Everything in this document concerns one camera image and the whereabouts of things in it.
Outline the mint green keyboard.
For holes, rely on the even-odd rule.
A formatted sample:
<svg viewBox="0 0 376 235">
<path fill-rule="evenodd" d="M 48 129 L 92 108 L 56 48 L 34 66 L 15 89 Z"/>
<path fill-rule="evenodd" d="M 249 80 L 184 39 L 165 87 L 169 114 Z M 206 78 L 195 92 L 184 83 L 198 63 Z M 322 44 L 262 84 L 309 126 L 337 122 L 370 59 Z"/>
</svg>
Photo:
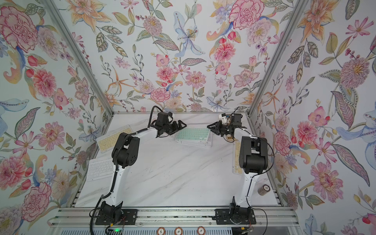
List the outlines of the mint green keyboard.
<svg viewBox="0 0 376 235">
<path fill-rule="evenodd" d="M 210 130 L 208 128 L 184 128 L 180 130 L 176 137 L 176 141 L 181 142 L 207 142 L 209 139 Z"/>
</svg>

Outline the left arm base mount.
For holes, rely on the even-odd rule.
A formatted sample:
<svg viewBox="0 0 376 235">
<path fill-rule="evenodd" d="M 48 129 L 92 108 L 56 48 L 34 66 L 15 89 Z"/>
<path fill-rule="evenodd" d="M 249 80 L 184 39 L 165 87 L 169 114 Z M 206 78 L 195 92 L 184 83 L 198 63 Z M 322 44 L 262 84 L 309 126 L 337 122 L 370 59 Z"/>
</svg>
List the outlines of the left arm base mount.
<svg viewBox="0 0 376 235">
<path fill-rule="evenodd" d="M 110 206 L 105 201 L 101 203 L 95 225 L 135 225 L 137 209 L 123 209 L 122 203 Z"/>
</svg>

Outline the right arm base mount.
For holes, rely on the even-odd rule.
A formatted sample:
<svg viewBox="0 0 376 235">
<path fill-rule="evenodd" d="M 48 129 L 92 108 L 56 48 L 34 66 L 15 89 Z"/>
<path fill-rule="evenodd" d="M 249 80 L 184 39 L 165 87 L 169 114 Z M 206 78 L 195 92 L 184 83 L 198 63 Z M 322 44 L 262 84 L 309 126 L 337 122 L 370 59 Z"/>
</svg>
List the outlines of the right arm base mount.
<svg viewBox="0 0 376 235">
<path fill-rule="evenodd" d="M 256 217 L 251 207 L 241 207 L 233 197 L 227 209 L 215 209 L 212 220 L 217 225 L 255 225 Z"/>
</svg>

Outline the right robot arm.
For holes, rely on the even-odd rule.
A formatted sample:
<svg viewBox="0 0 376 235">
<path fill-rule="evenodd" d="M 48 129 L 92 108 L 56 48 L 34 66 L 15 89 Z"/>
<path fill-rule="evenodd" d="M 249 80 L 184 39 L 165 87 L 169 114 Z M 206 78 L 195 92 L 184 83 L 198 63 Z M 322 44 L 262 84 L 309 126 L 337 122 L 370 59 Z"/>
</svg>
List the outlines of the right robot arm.
<svg viewBox="0 0 376 235">
<path fill-rule="evenodd" d="M 242 125 L 242 114 L 220 114 L 219 121 L 209 124 L 207 128 L 218 136 L 230 136 L 240 142 L 238 161 L 242 169 L 242 178 L 232 204 L 250 207 L 257 180 L 268 169 L 267 140 L 255 136 Z"/>
</svg>

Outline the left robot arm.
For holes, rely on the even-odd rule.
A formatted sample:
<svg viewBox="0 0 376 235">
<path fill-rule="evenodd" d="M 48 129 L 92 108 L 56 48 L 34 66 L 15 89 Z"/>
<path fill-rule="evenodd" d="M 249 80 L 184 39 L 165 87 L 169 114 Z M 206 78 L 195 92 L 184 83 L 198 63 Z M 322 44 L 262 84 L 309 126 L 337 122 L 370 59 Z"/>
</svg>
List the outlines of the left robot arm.
<svg viewBox="0 0 376 235">
<path fill-rule="evenodd" d="M 148 127 L 134 133 L 121 133 L 113 148 L 111 157 L 114 164 L 113 179 L 109 192 L 101 198 L 109 206 L 122 206 L 122 192 L 130 167 L 138 158 L 139 148 L 149 140 L 161 138 L 164 134 L 172 136 L 187 125 L 175 121 L 171 112 L 160 112 L 157 119 L 150 121 Z"/>
</svg>

